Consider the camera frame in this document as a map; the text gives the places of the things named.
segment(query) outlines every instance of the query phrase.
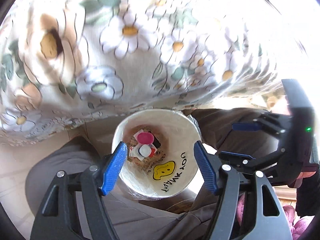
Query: white bottle cap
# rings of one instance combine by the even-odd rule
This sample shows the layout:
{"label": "white bottle cap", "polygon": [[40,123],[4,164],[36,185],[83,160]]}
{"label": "white bottle cap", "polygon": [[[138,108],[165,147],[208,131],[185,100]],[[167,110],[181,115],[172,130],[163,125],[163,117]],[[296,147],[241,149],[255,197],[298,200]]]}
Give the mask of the white bottle cap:
{"label": "white bottle cap", "polygon": [[148,157],[151,154],[151,148],[149,147],[149,145],[144,144],[142,145],[138,152],[143,156],[143,157]]}

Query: pink fabric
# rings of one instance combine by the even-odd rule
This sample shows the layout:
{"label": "pink fabric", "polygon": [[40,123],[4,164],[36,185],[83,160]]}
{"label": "pink fabric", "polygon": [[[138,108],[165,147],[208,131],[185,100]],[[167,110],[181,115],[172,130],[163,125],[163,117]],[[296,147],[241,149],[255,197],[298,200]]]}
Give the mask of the pink fabric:
{"label": "pink fabric", "polygon": [[[241,225],[242,217],[243,217],[243,210],[244,210],[244,194],[240,197],[238,201],[237,211],[236,211],[236,217],[239,222],[239,225]],[[292,238],[293,240],[297,240],[304,230],[309,226],[311,221],[313,220],[314,216],[306,216],[301,219],[299,219],[295,225],[293,226],[295,211],[294,207],[290,205],[284,205],[283,210],[285,213],[285,216],[287,217],[288,224],[291,230]]]}

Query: gray pants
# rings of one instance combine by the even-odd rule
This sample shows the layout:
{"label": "gray pants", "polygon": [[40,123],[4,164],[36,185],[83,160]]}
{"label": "gray pants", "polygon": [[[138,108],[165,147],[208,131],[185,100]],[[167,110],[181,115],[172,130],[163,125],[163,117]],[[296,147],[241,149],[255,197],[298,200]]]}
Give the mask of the gray pants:
{"label": "gray pants", "polygon": [[[277,140],[263,132],[239,132],[231,129],[234,122],[252,121],[259,110],[236,108],[232,110],[205,109],[192,112],[198,121],[203,142],[220,151],[263,156],[277,148]],[[77,137],[61,149],[37,163],[26,179],[28,204],[36,215],[42,198],[57,171],[68,174],[82,172],[97,163],[100,157],[84,138]],[[183,239],[201,237],[213,215],[217,197],[202,186],[189,212],[174,214],[128,200],[110,193],[103,197],[106,210],[120,239]],[[85,220],[83,206],[78,207],[80,221]],[[84,236],[90,238],[89,228],[82,226]]]}

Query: pink bottle cap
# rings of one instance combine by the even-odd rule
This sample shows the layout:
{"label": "pink bottle cap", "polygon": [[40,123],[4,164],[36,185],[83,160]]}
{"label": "pink bottle cap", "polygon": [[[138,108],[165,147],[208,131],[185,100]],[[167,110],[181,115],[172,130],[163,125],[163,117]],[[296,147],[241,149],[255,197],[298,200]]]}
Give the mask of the pink bottle cap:
{"label": "pink bottle cap", "polygon": [[141,144],[151,144],[154,140],[155,137],[150,132],[142,132],[137,136],[137,141]]}

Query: yellow flower center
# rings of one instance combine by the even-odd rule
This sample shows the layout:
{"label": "yellow flower center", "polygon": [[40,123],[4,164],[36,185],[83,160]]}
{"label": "yellow flower center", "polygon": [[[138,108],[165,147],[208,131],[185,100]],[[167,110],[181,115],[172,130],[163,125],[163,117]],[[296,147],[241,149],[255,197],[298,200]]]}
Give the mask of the yellow flower center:
{"label": "yellow flower center", "polygon": [[47,33],[43,36],[40,42],[41,52],[45,58],[53,59],[58,55],[58,46],[55,37],[52,33]]}
{"label": "yellow flower center", "polygon": [[199,67],[202,67],[204,65],[204,59],[203,58],[199,59],[197,65]]}
{"label": "yellow flower center", "polygon": [[27,118],[25,116],[20,116],[17,119],[17,125],[24,124],[26,122]]}
{"label": "yellow flower center", "polygon": [[166,4],[166,2],[167,2],[167,0],[159,0],[156,2],[156,6],[163,6]]}
{"label": "yellow flower center", "polygon": [[233,72],[231,70],[227,70],[222,75],[222,80],[227,81],[229,78],[233,76]]}
{"label": "yellow flower center", "polygon": [[71,130],[73,128],[73,125],[67,124],[67,125],[64,126],[64,128],[67,129],[67,130]]}
{"label": "yellow flower center", "polygon": [[106,87],[107,87],[107,84],[98,83],[98,84],[93,85],[91,90],[92,90],[92,92],[98,93],[98,92],[101,92],[101,91],[105,90]]}
{"label": "yellow flower center", "polygon": [[180,87],[182,87],[181,84],[176,84],[176,85],[174,86],[175,89],[179,89]]}
{"label": "yellow flower center", "polygon": [[218,30],[221,30],[221,22],[217,18],[213,19],[213,25],[215,25]]}
{"label": "yellow flower center", "polygon": [[138,34],[138,29],[134,26],[124,26],[122,34],[125,36],[134,36]]}
{"label": "yellow flower center", "polygon": [[183,43],[181,41],[175,41],[172,45],[174,52],[179,52],[183,48]]}

